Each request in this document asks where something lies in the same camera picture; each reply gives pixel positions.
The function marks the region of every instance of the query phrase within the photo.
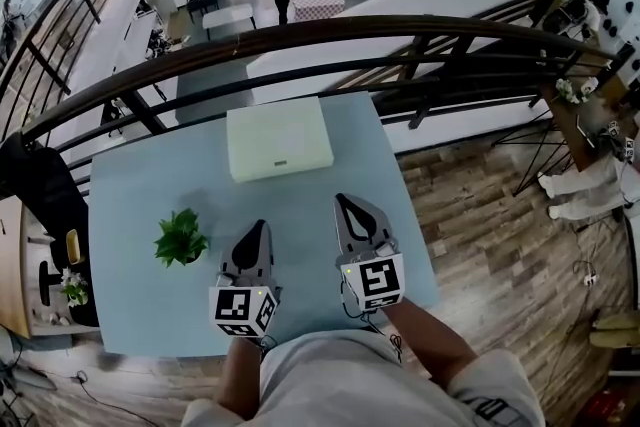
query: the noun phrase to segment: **white table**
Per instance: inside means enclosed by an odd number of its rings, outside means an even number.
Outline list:
[[[202,28],[207,29],[207,39],[211,41],[209,29],[247,19],[251,20],[253,28],[256,29],[256,21],[253,19],[253,7],[251,7],[251,4],[240,4],[207,13],[202,17]]]
[[[256,219],[271,228],[282,303],[269,334],[283,344],[309,332],[355,329],[344,313],[333,197],[366,198],[389,217],[404,254],[407,296],[421,306],[438,288],[411,199],[367,93],[323,98],[333,166],[235,183],[226,120],[200,123],[97,155],[91,169],[91,275],[105,349],[120,354],[226,354],[230,339],[209,323],[209,287],[220,254]],[[210,248],[165,268],[154,258],[158,221],[191,207]],[[355,300],[345,294],[350,312]],[[384,322],[378,312],[374,322]]]

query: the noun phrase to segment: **black stand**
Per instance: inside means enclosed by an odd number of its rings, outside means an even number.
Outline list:
[[[513,130],[512,132],[509,132],[507,135],[502,136],[497,141],[494,141],[493,143],[491,143],[492,147],[497,146],[498,144],[518,144],[518,145],[537,145],[538,146],[536,153],[534,154],[533,158],[531,159],[531,162],[529,163],[529,167],[525,171],[524,176],[520,181],[520,185],[518,185],[516,190],[513,191],[514,198],[524,190],[531,187],[531,185],[536,183],[538,180],[538,174],[540,173],[549,174],[556,167],[561,168],[562,169],[561,172],[564,173],[567,169],[569,169],[574,164],[573,157],[571,156],[571,150],[569,150],[567,141],[564,138],[560,142],[547,141],[547,136],[549,135],[549,132],[558,132],[560,130],[553,119],[548,121],[547,120],[539,121],[540,118],[542,118],[548,113],[549,113],[549,110],[546,110],[545,112],[537,116],[535,119],[533,119],[531,122],[525,125],[521,125],[517,129]],[[536,125],[541,125],[543,128],[541,130],[529,132],[529,129]],[[541,136],[541,137],[538,141],[524,140],[531,136]],[[540,156],[540,150],[542,149],[543,146],[555,146],[556,148],[541,165],[537,165],[538,157]],[[566,152],[564,153],[564,155],[562,155],[562,157],[551,162],[551,160],[556,156],[556,154],[563,147],[566,148]]]

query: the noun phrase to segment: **table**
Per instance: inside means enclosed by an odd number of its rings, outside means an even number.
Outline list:
[[[344,0],[291,0],[295,8],[295,21],[322,20],[344,11]]]
[[[38,266],[51,259],[51,250],[42,225],[17,196],[0,201],[0,220],[0,325],[25,338],[98,331],[74,323],[58,292],[51,291],[50,307],[42,306]],[[49,270],[55,272],[52,264]],[[71,325],[52,326],[40,318],[42,312],[54,311]]]
[[[251,4],[239,4],[237,6],[219,9],[213,13],[207,13],[202,17],[202,28],[207,29],[207,39],[211,41],[209,29],[247,19],[251,20],[253,28],[255,29],[256,21],[253,19],[253,7],[251,7]]]
[[[404,253],[407,296],[422,306],[438,290],[397,161],[366,93],[321,100],[332,167],[236,184],[226,120],[122,146],[93,161],[89,233],[98,318],[108,352],[147,356],[226,354],[229,338],[209,323],[219,255],[257,219],[271,227],[273,275],[283,287],[269,335],[364,327],[340,301],[333,214],[338,192],[359,195],[389,217]],[[169,269],[154,258],[158,221],[193,208],[211,249]],[[350,312],[358,312],[346,296]],[[378,313],[373,320],[384,321]]]

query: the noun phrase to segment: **white cloth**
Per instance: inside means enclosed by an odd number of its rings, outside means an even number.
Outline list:
[[[183,427],[542,427],[518,359],[492,351],[448,390],[398,363],[389,340],[366,331],[314,333],[272,350],[261,367],[260,408],[245,422],[209,400],[189,405]]]
[[[634,141],[636,160],[640,156],[640,134]],[[640,200],[640,173],[612,155],[603,157],[582,172],[571,169],[549,177],[555,195],[588,190],[588,197],[558,205],[558,217],[571,220],[604,214],[626,203]]]

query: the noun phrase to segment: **cable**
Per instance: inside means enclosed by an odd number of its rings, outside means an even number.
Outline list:
[[[87,391],[87,389],[84,387],[84,383],[89,381],[89,378],[87,377],[87,374],[83,371],[80,370],[76,373],[76,377],[72,378],[72,380],[77,381],[78,384],[80,385],[80,387],[82,388],[82,390],[87,394],[87,396],[91,399],[93,399],[95,402],[97,402],[98,404],[102,404],[103,406],[107,406],[107,407],[112,407],[114,409],[119,409],[120,411],[124,411],[125,413],[129,413],[130,415],[133,416],[137,416],[138,418],[140,418],[140,420],[144,420],[145,422],[147,422],[149,425],[154,425],[155,427],[160,427],[157,423],[152,422],[151,420],[149,420],[148,418],[145,418],[144,416],[139,415],[138,413],[134,413],[133,411],[129,411],[128,409],[125,409],[123,407],[120,406],[114,406],[113,404],[107,404],[106,402],[102,402],[100,400],[98,400],[97,398],[95,398],[93,395],[91,395],[91,393],[89,393]]]
[[[562,347],[560,349],[560,352],[558,353],[558,356],[556,357],[556,361],[553,364],[553,367],[551,368],[551,373],[549,374],[549,377],[547,378],[547,383],[545,384],[542,393],[540,394],[540,403],[542,403],[544,401],[545,396],[547,395],[547,391],[549,390],[549,386],[551,385],[551,382],[553,380],[553,378],[555,377],[555,373],[556,370],[558,368],[558,364],[560,363],[560,360],[562,359],[562,356],[564,354],[564,351],[566,350],[566,348],[569,345],[569,341],[571,340],[571,336],[573,335],[573,333],[575,332],[575,330],[578,328],[578,326],[580,325],[581,322],[581,318],[582,315],[584,314],[586,308],[587,308],[587,304],[589,303],[589,297],[591,296],[591,288],[587,289],[587,293],[584,296],[584,301],[582,302],[582,306],[580,307],[580,312],[578,313],[578,316],[576,317],[576,320],[573,322],[573,324],[571,324],[571,326],[569,327],[569,329],[567,330],[566,334],[565,334],[565,339],[562,343]]]
[[[587,256],[586,260],[576,260],[573,262],[573,266],[572,266],[572,270],[574,274],[577,274],[577,270],[578,267],[576,267],[576,264],[581,264],[581,263],[585,263],[587,264],[588,268],[590,269],[590,271],[592,271],[593,273],[596,273],[595,271],[595,267],[593,265],[593,257],[596,254],[596,250],[598,249],[598,236],[600,235],[600,229],[602,228],[602,225],[598,225],[598,232],[596,234],[596,241],[593,244],[593,251],[591,251],[591,254]],[[577,232],[574,231],[574,234],[576,236],[576,240],[578,238],[578,234]],[[582,248],[580,247],[580,243],[578,242],[578,249],[580,250],[580,254],[582,255]],[[575,332],[575,330],[578,328],[578,326],[580,325],[580,323],[582,322],[582,316],[584,315],[586,309],[587,309],[587,305],[589,304],[589,297],[591,297],[591,287],[587,288],[587,293],[584,296],[584,300],[582,301],[582,305],[580,306],[580,311],[578,312],[578,316],[576,317],[576,320],[573,322],[573,324],[571,324],[569,326],[569,329],[566,331],[565,334],[565,338],[564,341],[562,342],[562,346],[560,348],[560,352],[558,353],[558,355],[556,356],[556,361],[553,364],[553,367],[551,367],[551,373],[549,374],[549,377],[547,378],[547,383],[545,384],[542,393],[540,394],[540,403],[542,403],[542,401],[544,400],[545,396],[547,395],[547,391],[549,390],[549,386],[551,385],[551,382],[553,381],[553,378],[555,376],[556,370],[558,368],[558,365],[560,363],[560,360],[562,359],[562,356],[564,354],[564,351],[567,349],[569,342],[571,341],[571,337],[573,335],[573,333]]]
[[[112,407],[113,409],[119,409],[120,411],[124,411],[125,413],[129,413],[130,415],[137,416],[138,418],[140,418],[140,420],[144,420],[149,425],[154,425],[155,427],[160,427],[157,423],[152,422],[148,418],[145,418],[144,416],[141,416],[138,413],[134,413],[133,411],[129,411],[128,409],[125,409],[125,408],[120,407],[120,406],[114,406],[113,404],[107,404],[106,402],[102,402],[102,401],[98,400],[97,398],[95,398],[93,395],[91,395],[91,393],[89,393],[87,391],[87,389],[84,387],[84,384],[89,382],[89,378],[87,377],[87,374],[85,373],[84,370],[79,370],[78,372],[76,372],[76,375],[72,376],[72,377],[56,374],[55,372],[49,372],[48,370],[34,370],[34,371],[35,372],[42,372],[43,374],[56,375],[58,377],[62,377],[63,379],[70,379],[71,381],[73,381],[75,383],[78,383],[80,385],[80,387],[82,388],[82,391],[84,391],[87,394],[87,396],[90,399],[92,399],[94,402],[97,402],[98,404],[102,404],[103,406]]]
[[[375,315],[375,313],[378,311],[377,309],[373,311],[362,312],[360,315],[351,315],[349,313],[349,311],[347,310],[347,305],[344,302],[344,278],[340,282],[340,300],[342,301],[342,308],[344,309],[344,313],[347,315],[347,317],[349,317],[350,319],[361,320],[362,322],[367,324],[371,329],[373,329],[373,331],[376,332],[377,334],[382,335],[384,337],[387,336],[382,331],[380,331],[378,326],[376,326],[373,322],[371,322],[370,317],[371,315]],[[402,363],[402,337],[400,335],[393,334],[389,337],[389,342],[391,342],[391,345],[393,345],[393,348],[396,351],[396,354],[398,356],[398,361]]]

